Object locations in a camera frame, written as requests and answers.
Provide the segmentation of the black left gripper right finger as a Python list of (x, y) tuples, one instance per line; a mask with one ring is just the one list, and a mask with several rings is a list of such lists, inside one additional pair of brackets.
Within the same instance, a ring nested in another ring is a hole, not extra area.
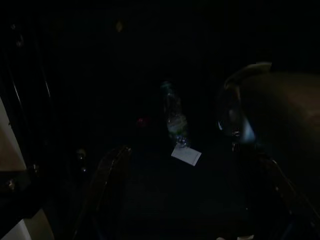
[(264, 153), (254, 153), (252, 187), (259, 240), (318, 240), (320, 215), (297, 190), (279, 165)]

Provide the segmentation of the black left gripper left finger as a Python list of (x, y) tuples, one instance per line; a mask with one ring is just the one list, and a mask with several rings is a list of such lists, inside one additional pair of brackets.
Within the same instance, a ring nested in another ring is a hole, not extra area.
[(72, 229), (74, 240), (115, 240), (124, 201), (132, 149), (114, 148), (100, 161)]

